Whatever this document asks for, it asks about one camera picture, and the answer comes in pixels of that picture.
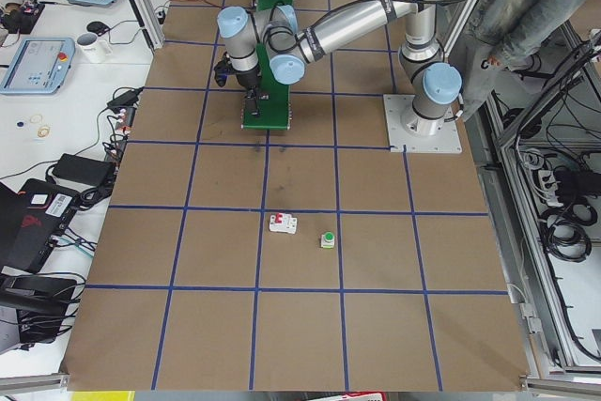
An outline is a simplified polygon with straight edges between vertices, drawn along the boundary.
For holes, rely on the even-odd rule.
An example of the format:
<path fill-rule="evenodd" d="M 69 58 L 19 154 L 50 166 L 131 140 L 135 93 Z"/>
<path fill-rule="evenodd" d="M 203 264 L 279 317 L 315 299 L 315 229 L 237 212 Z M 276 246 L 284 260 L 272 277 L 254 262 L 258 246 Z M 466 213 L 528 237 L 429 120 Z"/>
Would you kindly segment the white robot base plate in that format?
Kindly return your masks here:
<path fill-rule="evenodd" d="M 414 95 L 383 96 L 390 151 L 460 154 L 462 146 L 452 107 L 447 107 L 442 118 L 424 119 L 414 112 L 413 100 Z"/>

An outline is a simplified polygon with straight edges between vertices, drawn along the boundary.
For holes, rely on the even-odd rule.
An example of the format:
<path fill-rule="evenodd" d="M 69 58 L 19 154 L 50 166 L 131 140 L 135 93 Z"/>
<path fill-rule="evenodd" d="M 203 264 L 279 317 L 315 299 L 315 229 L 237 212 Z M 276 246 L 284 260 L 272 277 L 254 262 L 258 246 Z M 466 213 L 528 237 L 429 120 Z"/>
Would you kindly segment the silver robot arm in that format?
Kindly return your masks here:
<path fill-rule="evenodd" d="M 214 68 L 214 80 L 223 86 L 235 76 L 245 90 L 245 106 L 259 116 L 264 98 L 257 48 L 263 46 L 274 79 L 293 85 L 308 64 L 398 19 L 405 21 L 405 41 L 398 58 L 415 90 L 411 105 L 401 115 L 403 128 L 416 136 L 432 136 L 446 122 L 450 106 L 459 99 L 459 71 L 444 61 L 436 38 L 436 8 L 444 0 L 355 0 L 334 8 L 310 26 L 300 29 L 294 8 L 283 0 L 264 10 L 222 9 L 217 17 L 225 44 Z"/>

